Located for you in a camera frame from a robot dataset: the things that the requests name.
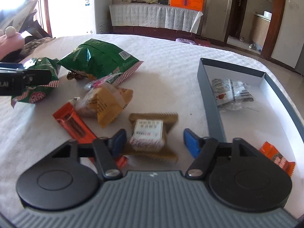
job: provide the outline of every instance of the floor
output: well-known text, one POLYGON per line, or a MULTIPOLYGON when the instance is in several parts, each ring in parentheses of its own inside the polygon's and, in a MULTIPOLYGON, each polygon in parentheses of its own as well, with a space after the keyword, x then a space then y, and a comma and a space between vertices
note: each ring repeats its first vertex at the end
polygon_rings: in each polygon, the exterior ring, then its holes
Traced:
POLYGON ((232 51, 240 55, 251 57, 263 63, 277 77, 279 82, 282 84, 282 86, 290 96, 291 100, 294 102, 301 116, 304 118, 304 77, 303 76, 301 76, 296 72, 287 70, 279 65, 266 61, 265 59, 262 59, 260 57, 239 50, 231 49, 228 47, 216 46, 216 45, 212 45, 212 47, 232 51))
POLYGON ((257 53, 257 54, 260 54, 260 51, 258 51, 258 50, 253 50, 253 49, 250 49, 250 48, 249 48, 250 43, 242 42, 242 41, 240 41, 239 39, 234 38, 234 37, 231 37, 231 36, 228 37, 227 44, 229 44, 229 45, 234 45, 234 46, 237 46, 237 47, 239 47, 239 48, 242 48, 242 49, 245 49, 245 50, 250 50, 250 51, 252 51, 252 52, 255 52, 255 53, 257 53))

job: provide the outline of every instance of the red and white striped edge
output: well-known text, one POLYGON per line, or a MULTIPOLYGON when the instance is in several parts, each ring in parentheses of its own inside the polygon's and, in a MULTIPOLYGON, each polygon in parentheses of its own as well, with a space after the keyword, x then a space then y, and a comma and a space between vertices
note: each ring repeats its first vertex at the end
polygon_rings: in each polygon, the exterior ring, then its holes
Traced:
MULTIPOLYGON (((40 85, 37 87, 58 87, 59 81, 51 81, 48 85, 40 85)), ((26 90, 25 92, 23 92, 21 95, 14 97, 11 100, 11 106, 14 108, 14 106, 16 105, 16 103, 20 100, 25 99, 29 94, 30 90, 26 90)))
POLYGON ((114 87, 117 87, 120 83, 122 83, 126 78, 128 78, 130 75, 132 75, 139 66, 143 63, 143 61, 139 61, 135 63, 132 67, 127 69, 123 74, 121 74, 113 83, 112 85, 114 87))

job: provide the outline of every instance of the red candy wrapper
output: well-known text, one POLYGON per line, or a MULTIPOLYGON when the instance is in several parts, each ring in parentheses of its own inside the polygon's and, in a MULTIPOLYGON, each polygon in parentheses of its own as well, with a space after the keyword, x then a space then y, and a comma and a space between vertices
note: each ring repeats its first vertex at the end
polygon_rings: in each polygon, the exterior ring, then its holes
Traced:
POLYGON ((275 146, 268 142, 265 142, 259 151, 280 168, 282 168, 291 177, 295 168, 295 162, 287 161, 286 158, 279 153, 275 146))
MULTIPOLYGON (((97 139, 97 136, 78 116, 70 102, 66 103, 63 107, 56 111, 53 114, 53 117, 62 127, 64 127, 64 129, 73 139, 78 141, 78 143, 92 143, 93 140, 97 139)), ((90 158, 90 160, 92 163, 94 163, 94 158, 90 158)), ((128 159, 120 156, 115 159, 115 162, 119 168, 123 168, 128 163, 128 159)))

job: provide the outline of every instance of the shoe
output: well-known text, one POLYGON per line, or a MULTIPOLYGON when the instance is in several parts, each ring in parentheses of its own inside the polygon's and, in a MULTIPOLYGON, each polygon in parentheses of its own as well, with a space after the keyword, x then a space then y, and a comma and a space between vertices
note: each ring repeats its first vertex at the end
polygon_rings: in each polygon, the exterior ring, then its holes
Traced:
POLYGON ((249 48, 252 49, 252 50, 256 50, 257 49, 254 44, 249 45, 249 48))

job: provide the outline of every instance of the green snack bag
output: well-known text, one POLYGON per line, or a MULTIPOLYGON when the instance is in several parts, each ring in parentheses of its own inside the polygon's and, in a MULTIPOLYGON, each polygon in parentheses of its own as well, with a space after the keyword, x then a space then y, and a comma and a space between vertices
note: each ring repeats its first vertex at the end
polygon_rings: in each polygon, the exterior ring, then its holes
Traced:
POLYGON ((59 79, 58 59, 49 59, 47 57, 32 58, 24 64, 25 69, 48 69, 52 73, 51 82, 48 85, 31 86, 24 89, 20 96, 12 96, 11 105, 15 106, 17 102, 35 104, 46 97, 55 87, 58 87, 59 79))
POLYGON ((58 64, 90 80, 120 72, 122 73, 120 76, 110 81, 113 86, 117 86, 133 74, 142 63, 116 45, 90 39, 61 59, 58 64))

